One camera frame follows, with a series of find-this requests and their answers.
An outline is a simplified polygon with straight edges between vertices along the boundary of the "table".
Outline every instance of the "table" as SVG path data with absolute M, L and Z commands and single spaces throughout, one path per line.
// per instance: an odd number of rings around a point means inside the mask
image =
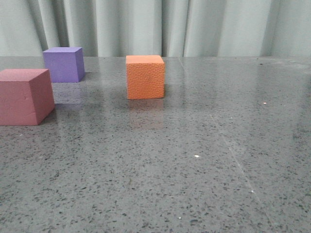
M 163 99 L 85 57 L 41 125 L 0 126 L 0 232 L 311 231 L 311 59 L 164 61 Z

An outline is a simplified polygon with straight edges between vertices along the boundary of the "block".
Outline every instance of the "block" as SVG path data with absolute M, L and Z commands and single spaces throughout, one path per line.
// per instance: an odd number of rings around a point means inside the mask
M 81 47 L 54 47 L 43 58 L 53 83 L 78 83 L 85 76 Z
M 38 125 L 53 109 L 48 69 L 0 72 L 0 125 Z
M 164 97 L 165 64 L 159 55 L 126 56 L 127 98 Z

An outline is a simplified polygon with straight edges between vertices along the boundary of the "red cube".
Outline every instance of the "red cube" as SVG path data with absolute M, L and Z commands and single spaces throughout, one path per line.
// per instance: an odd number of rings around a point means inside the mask
M 38 125 L 54 107 L 48 69 L 0 72 L 0 125 Z

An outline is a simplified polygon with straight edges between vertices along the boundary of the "cube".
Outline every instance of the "cube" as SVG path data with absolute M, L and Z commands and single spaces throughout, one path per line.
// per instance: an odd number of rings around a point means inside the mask
M 48 69 L 0 72 L 0 125 L 38 125 L 53 109 Z
M 165 64 L 159 55 L 126 56 L 127 98 L 164 97 Z
M 85 75 L 81 47 L 54 47 L 43 58 L 53 83 L 78 83 Z

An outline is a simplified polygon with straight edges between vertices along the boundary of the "curtain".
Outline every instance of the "curtain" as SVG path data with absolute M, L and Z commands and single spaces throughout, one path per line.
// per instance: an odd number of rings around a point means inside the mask
M 0 0 L 0 56 L 311 56 L 311 0 Z

